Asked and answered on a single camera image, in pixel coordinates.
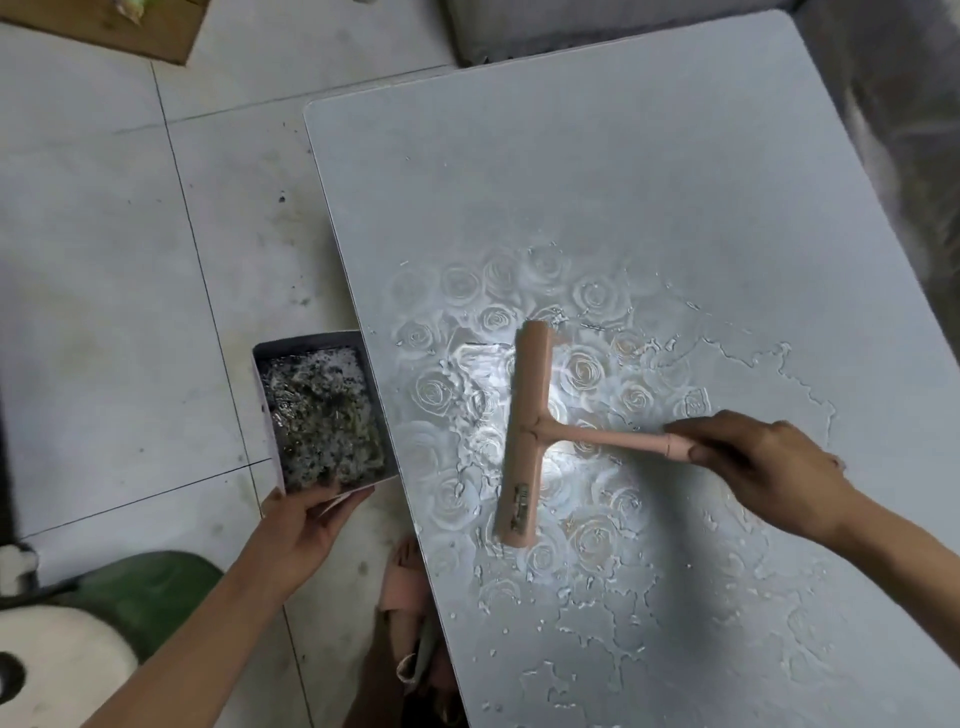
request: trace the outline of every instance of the tile floor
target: tile floor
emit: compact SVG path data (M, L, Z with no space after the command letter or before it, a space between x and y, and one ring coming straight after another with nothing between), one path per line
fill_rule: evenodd
M214 0L186 68L0 25L0 391L41 581L229 566L274 485L252 346L355 326L302 109L452 68L437 0ZM340 725L410 528L399 489L358 511L219 725Z

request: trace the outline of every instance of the squeegee handle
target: squeegee handle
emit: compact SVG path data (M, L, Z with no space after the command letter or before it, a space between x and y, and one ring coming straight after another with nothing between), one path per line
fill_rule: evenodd
M639 449L658 452L669 460L681 463L690 461L690 448L694 443L679 435L650 435L643 432L615 432L591 427L563 425L553 418L542 418L535 427L538 438L594 445L613 445L617 448Z

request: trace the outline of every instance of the slipper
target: slipper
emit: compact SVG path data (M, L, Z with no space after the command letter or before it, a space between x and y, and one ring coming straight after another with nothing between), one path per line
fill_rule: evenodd
M435 619L428 618L433 611L433 603L426 570L422 562L416 568L402 566L399 563L400 554L409 546L420 548L416 536L407 536L394 548L387 568L383 572L383 584L377 604L377 610L384 615L384 618L391 612L405 612L420 623L418 635L410 646L410 653L399 658L394 656L398 659L396 676L409 691L423 681L423 674L427 671L426 666L429 665L426 684L439 691L456 692L457 681L453 674L453 665L446 652L440 625Z

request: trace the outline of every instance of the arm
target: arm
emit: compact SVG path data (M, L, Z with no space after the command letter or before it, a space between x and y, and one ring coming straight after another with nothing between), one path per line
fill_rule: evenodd
M745 508L860 569L960 666L960 557L857 491L790 423L725 410L666 429L698 443L690 460L724 478Z
M307 515L307 509L337 492L271 494L264 501L265 518L236 563L84 728L212 726L264 628L324 562L347 518L372 490L347 498L320 520Z

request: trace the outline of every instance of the wooden board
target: wooden board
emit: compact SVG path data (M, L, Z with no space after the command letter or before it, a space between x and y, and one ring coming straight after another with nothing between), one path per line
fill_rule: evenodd
M151 0L140 25L113 0L0 0L0 20L185 65L209 0Z

